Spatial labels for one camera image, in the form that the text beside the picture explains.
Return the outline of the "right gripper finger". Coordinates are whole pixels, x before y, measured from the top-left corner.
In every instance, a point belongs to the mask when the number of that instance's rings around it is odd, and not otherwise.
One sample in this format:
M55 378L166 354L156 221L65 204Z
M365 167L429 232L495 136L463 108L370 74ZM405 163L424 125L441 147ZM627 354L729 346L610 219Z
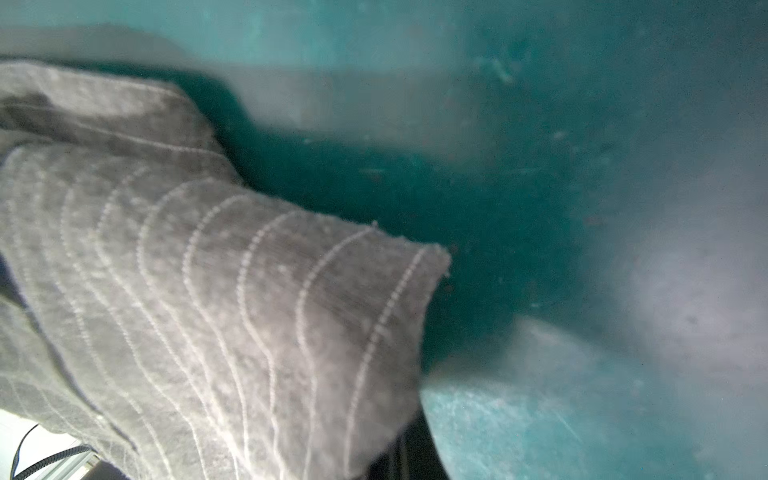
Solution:
M369 480L448 480L422 411L369 467Z

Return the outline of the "dark grey pinstripe shirt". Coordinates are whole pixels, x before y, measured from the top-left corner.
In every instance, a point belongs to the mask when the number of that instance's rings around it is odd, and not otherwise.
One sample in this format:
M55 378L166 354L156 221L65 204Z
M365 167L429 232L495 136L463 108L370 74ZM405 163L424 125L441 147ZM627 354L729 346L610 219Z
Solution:
M1 407L131 479L362 479L451 263L246 187L163 82L1 65Z

